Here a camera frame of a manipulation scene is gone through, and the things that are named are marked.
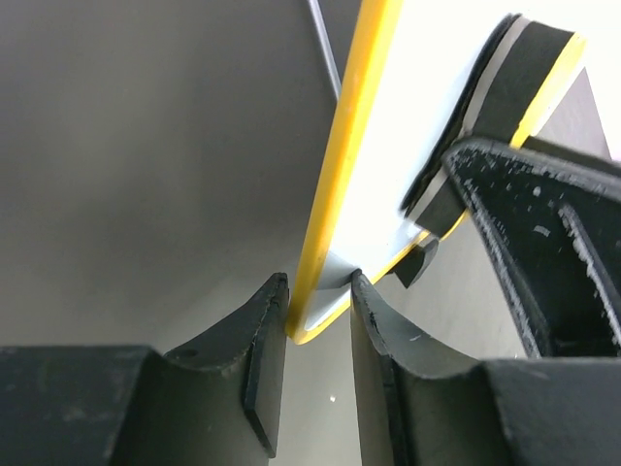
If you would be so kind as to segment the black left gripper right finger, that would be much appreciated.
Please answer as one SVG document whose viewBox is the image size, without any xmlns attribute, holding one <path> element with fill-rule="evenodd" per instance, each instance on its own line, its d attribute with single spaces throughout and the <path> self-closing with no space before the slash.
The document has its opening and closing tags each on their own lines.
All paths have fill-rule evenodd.
<svg viewBox="0 0 621 466">
<path fill-rule="evenodd" d="M 361 271 L 351 279 L 350 329 L 363 464 L 489 463 L 473 358 L 394 310 Z"/>
</svg>

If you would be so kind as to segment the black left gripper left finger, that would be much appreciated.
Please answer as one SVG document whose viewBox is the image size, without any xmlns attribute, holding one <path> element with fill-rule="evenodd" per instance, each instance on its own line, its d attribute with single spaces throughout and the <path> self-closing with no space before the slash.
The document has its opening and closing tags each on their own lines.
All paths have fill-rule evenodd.
<svg viewBox="0 0 621 466">
<path fill-rule="evenodd" d="M 288 279 L 272 274 L 236 311 L 165 358 L 165 458 L 175 465 L 266 465 L 278 448 Z"/>
</svg>

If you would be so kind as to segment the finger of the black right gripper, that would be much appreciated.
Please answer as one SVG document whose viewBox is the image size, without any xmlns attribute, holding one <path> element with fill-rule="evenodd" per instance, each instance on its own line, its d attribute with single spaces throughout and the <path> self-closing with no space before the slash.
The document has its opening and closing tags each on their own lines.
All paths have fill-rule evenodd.
<svg viewBox="0 0 621 466">
<path fill-rule="evenodd" d="M 530 357 L 620 354 L 620 165 L 528 138 L 443 155 Z"/>
</svg>

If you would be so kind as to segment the yellow bone-shaped eraser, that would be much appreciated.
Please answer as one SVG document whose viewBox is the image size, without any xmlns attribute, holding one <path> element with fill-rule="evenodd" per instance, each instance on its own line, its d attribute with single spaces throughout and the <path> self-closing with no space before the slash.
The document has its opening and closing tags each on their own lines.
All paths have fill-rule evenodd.
<svg viewBox="0 0 621 466">
<path fill-rule="evenodd" d="M 483 46 L 430 159 L 402 202 L 406 218 L 438 239 L 449 235 L 465 208 L 441 166 L 442 155 L 468 137 L 522 147 L 569 90 L 585 48 L 578 33 L 506 16 Z"/>
</svg>

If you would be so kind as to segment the yellow framed whiteboard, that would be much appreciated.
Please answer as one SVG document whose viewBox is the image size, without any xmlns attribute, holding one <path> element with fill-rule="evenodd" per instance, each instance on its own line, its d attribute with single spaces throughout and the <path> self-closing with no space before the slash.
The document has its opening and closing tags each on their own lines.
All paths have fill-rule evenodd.
<svg viewBox="0 0 621 466">
<path fill-rule="evenodd" d="M 584 38 L 588 26 L 573 1 L 362 3 L 288 311 L 294 343 L 316 338 L 348 308 L 354 271 L 376 282 L 438 239 L 401 205 L 508 15 Z"/>
</svg>

